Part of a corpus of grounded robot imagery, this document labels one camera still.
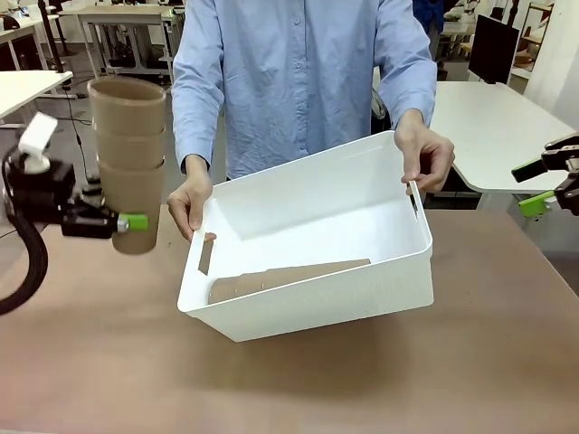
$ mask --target white desk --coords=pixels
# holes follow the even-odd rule
[[[432,129],[454,143],[454,167],[477,192],[542,193],[566,177],[563,171],[550,172],[518,184],[511,175],[547,143],[574,131],[505,85],[439,82]]]
[[[0,71],[0,118],[72,77],[72,72]]]
[[[49,15],[48,21],[58,20],[58,15]],[[3,30],[0,32],[0,43],[8,42],[8,47],[10,48],[10,54],[12,55],[12,61],[14,62],[15,68],[19,71],[20,70],[20,63],[18,62],[18,57],[16,56],[16,52],[14,51],[14,46],[12,45],[12,41],[16,38],[20,38],[22,36],[26,36],[31,34],[34,38],[34,43],[36,44],[36,51],[38,51],[38,57],[40,58],[40,63],[43,66],[44,70],[48,70],[48,65],[46,63],[46,59],[44,58],[44,52],[38,40],[38,34],[36,33],[36,25],[43,24],[42,19],[33,20],[30,18],[24,18],[18,20],[20,24],[19,29],[13,30]]]
[[[444,28],[442,29],[443,36],[455,36],[455,35],[463,35],[468,36],[474,34],[476,29],[475,23],[454,23],[445,21]]]
[[[178,44],[180,41],[181,30],[177,23],[179,14],[174,13],[173,6],[156,6],[156,5],[102,5],[102,6],[87,6],[82,9],[64,10],[60,15],[74,15],[77,18],[77,24],[81,31],[82,40],[84,42],[87,54],[89,56],[90,66],[95,77],[99,76],[97,65],[95,64],[90,46],[88,43],[87,34],[84,31],[84,24],[88,25],[92,43],[97,54],[97,61],[100,69],[113,73],[133,73],[133,74],[169,74],[171,83],[173,83],[173,56],[176,54]],[[100,51],[100,46],[104,49],[106,57],[110,58],[108,52],[108,44],[104,41],[103,34],[107,33],[106,25],[108,24],[123,24],[130,27],[128,32],[130,45],[132,47],[133,55],[135,57],[134,68],[109,67]],[[136,36],[138,28],[146,25],[161,26],[163,34],[163,61],[167,63],[166,70],[147,68],[143,64],[139,55],[139,44]],[[97,26],[100,28],[100,35],[103,39],[102,44],[99,44],[99,36],[97,34]],[[139,35],[141,41],[148,39],[148,31],[146,34]],[[150,44],[149,41],[143,41],[145,44]]]

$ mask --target table surface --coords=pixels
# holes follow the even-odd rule
[[[58,20],[59,16],[58,15],[48,15],[48,21],[54,21],[54,20]],[[20,37],[20,33],[26,29],[30,30],[30,27],[34,27],[38,24],[42,24],[43,20],[42,19],[38,19],[38,20],[33,20],[32,18],[20,18],[17,20],[18,23],[20,24],[20,28],[19,29],[11,29],[11,30],[3,30],[2,32],[0,32],[0,41],[4,40],[4,37],[8,36],[8,35],[16,35],[15,37]]]
[[[579,432],[576,295],[506,215],[428,218],[431,307],[242,344],[177,311],[188,244],[165,207],[140,257],[49,228],[43,286],[0,317],[0,429]]]
[[[511,88],[477,81],[438,83],[432,129],[456,146],[454,167],[482,193],[542,193],[566,178],[551,172],[518,184],[510,171],[573,129]]]
[[[173,6],[154,5],[108,5],[87,6],[82,9],[69,9],[59,12],[60,15],[159,15],[173,11]]]
[[[0,71],[0,118],[71,77],[69,71]]]
[[[445,21],[444,28],[442,29],[442,34],[445,36],[451,36],[455,34],[474,34],[477,25],[474,23],[456,23]]]

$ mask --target stacked paper cups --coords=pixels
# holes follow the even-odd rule
[[[165,91],[120,77],[91,80],[88,89],[105,204],[148,217],[147,231],[115,233],[113,246],[122,253],[146,253],[157,243],[165,178]]]

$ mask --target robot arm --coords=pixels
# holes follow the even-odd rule
[[[525,217],[535,217],[561,208],[579,216],[579,133],[551,142],[545,150],[537,160],[513,169],[515,179],[521,183],[549,170],[566,170],[569,175],[554,191],[519,203],[521,212]]]
[[[55,128],[56,119],[38,113],[2,160],[6,215],[28,250],[29,265],[20,287],[0,299],[0,316],[25,303],[43,283],[48,252],[35,223],[59,224],[64,236],[98,239],[116,231],[147,230],[147,216],[113,212],[104,205],[99,178],[74,190],[72,165],[44,155]]]

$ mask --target white plastic bin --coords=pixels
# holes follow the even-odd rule
[[[432,236],[402,175],[394,133],[384,132],[216,185],[179,310],[241,342],[430,305]],[[217,234],[207,275],[206,231]],[[207,304],[217,278],[352,259],[371,264]]]

